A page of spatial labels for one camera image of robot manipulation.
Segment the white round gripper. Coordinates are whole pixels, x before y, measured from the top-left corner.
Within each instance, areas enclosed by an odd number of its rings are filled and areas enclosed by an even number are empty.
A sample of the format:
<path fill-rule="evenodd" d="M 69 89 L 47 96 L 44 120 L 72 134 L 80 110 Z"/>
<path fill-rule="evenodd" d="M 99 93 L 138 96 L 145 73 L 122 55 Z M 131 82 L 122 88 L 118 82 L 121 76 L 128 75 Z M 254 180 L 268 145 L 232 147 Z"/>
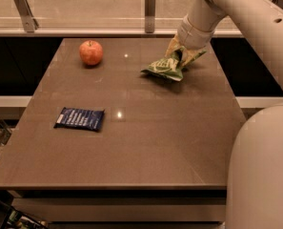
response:
<path fill-rule="evenodd" d="M 177 35 L 170 41 L 166 49 L 165 57 L 179 59 L 178 50 L 182 47 L 182 57 L 179 67 L 183 69 L 189 63 L 203 55 L 206 50 L 204 48 L 211 40 L 213 31 L 201 31 L 197 29 L 185 16 L 177 29 Z"/>

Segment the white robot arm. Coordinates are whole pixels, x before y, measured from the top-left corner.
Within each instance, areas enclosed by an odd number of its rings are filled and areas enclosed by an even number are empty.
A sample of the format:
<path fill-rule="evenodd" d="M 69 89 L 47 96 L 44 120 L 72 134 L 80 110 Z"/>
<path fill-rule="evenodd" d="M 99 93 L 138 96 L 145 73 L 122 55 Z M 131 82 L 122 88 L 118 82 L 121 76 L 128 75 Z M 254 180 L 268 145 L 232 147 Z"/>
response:
<path fill-rule="evenodd" d="M 229 162 L 225 229 L 283 229 L 283 10 L 269 0 L 195 0 L 178 42 L 201 49 L 230 17 L 257 58 L 228 45 L 226 76 L 236 92 L 267 96 L 241 127 Z"/>

